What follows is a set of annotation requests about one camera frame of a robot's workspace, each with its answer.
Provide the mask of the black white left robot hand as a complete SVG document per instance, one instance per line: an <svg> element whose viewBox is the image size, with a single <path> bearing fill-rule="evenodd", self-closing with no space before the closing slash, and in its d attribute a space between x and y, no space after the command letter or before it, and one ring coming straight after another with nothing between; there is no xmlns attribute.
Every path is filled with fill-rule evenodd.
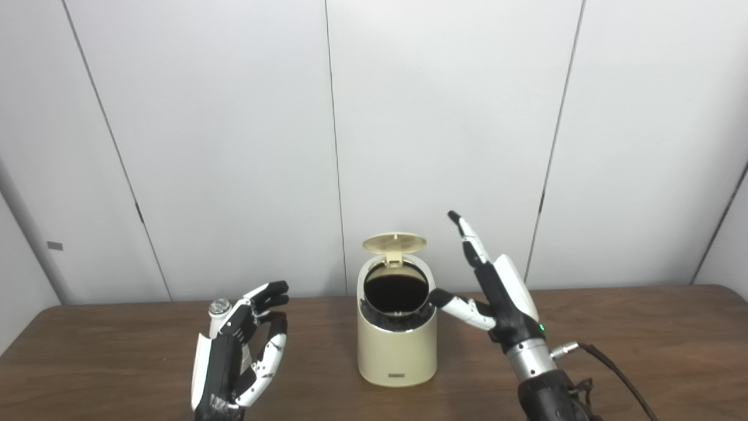
<svg viewBox="0 0 748 421"><path fill-rule="evenodd" d="M265 283L238 301L209 304L209 334L199 334L191 383L195 420L243 420L270 386L288 342L285 280Z"/></svg>

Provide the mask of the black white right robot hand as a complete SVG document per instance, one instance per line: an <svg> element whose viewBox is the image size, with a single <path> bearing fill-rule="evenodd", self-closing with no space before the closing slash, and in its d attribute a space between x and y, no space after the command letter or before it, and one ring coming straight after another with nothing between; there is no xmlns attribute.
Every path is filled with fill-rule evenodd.
<svg viewBox="0 0 748 421"><path fill-rule="evenodd" d="M539 314L524 281L506 255L491 260L475 230L456 211L447 213L456 224L467 263L473 268L476 280L487 299L478 303L449 291L436 288L428 294L434 307L484 330L503 354L522 342L545 339Z"/></svg>

